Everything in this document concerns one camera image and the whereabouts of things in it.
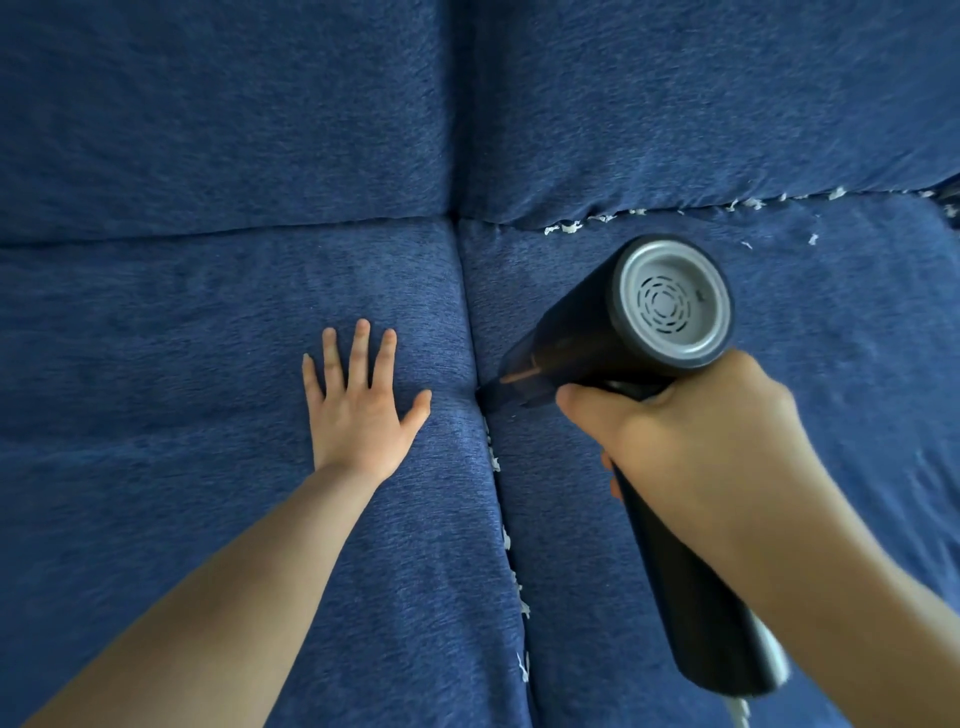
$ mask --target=right hand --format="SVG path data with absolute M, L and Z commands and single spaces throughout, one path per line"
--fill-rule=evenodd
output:
M 791 542 L 834 526 L 864 536 L 793 396 L 744 352 L 727 352 L 646 402 L 571 384 L 557 404 L 731 586 L 746 560 L 773 558 Z

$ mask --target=vacuum crevice tool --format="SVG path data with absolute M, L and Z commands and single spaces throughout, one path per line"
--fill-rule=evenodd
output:
M 733 323 L 729 286 L 709 256 L 676 235 L 644 235 L 543 314 L 477 399 L 485 414 L 510 403 L 539 406 L 576 382 L 644 400 L 716 360 Z M 614 467 L 614 474 L 680 672 L 734 700 L 776 690 L 790 674 L 780 644 L 623 472 Z M 739 714 L 741 724 L 748 714 Z

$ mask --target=sofa cushion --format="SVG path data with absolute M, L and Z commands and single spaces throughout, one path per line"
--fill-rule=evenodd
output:
M 433 414 L 271 724 L 529 724 L 460 264 L 423 220 L 0 248 L 0 724 L 310 473 L 300 357 L 362 315 Z
M 658 231 L 715 257 L 737 301 L 735 343 L 793 389 L 814 445 L 894 558 L 960 608 L 960 248 L 941 209 L 849 195 L 621 215 L 548 237 L 463 221 L 481 377 L 613 250 Z M 720 701 L 673 665 L 598 446 L 554 405 L 488 420 L 544 723 L 725 725 Z M 801 674 L 754 713 L 756 728 L 844 724 Z
M 960 172 L 960 24 L 937 0 L 485 3 L 465 216 L 917 189 Z
M 53 0 L 0 12 L 0 240 L 437 215 L 436 2 Z

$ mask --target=finger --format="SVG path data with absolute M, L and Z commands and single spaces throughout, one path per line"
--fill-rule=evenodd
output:
M 306 353 L 303 355 L 303 392 L 306 395 L 306 408 L 310 413 L 310 422 L 313 422 L 314 416 L 320 412 L 320 407 L 324 403 L 324 392 L 320 388 L 320 382 L 317 381 L 317 366 L 313 363 L 313 357 Z
M 373 389 L 381 392 L 394 391 L 394 360 L 396 359 L 396 331 L 388 328 L 383 332 L 380 351 L 373 364 Z
M 417 433 L 420 432 L 420 428 L 423 427 L 423 423 L 430 416 L 430 401 L 432 399 L 433 393 L 429 389 L 424 389 L 414 399 L 413 407 L 410 408 L 406 417 L 403 418 L 403 422 L 400 423 L 400 426 L 410 436 L 410 442 L 414 441 Z
M 629 418 L 648 411 L 641 402 L 579 384 L 565 384 L 557 390 L 557 406 L 607 451 Z
M 368 388 L 367 367 L 370 359 L 370 322 L 360 319 L 353 334 L 353 348 L 350 350 L 350 373 L 347 377 L 347 389 L 350 392 Z
M 337 351 L 337 329 L 324 329 L 324 383 L 326 395 L 336 396 L 344 391 L 344 370 Z

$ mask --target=hand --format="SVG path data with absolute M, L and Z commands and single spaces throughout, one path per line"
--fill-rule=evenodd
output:
M 368 386 L 370 322 L 360 319 L 350 353 L 348 383 L 337 353 L 337 332 L 324 330 L 326 397 L 317 381 L 313 359 L 303 355 L 303 389 L 310 412 L 313 467 L 345 466 L 379 485 L 407 456 L 414 438 L 430 416 L 429 390 L 420 392 L 401 422 L 394 402 L 396 331 L 388 328 Z
M 604 449 L 681 541 L 729 583 L 745 554 L 865 527 L 806 437 L 790 392 L 728 352 L 658 397 L 635 402 L 567 385 L 564 414 Z M 615 482 L 612 485 L 617 493 Z

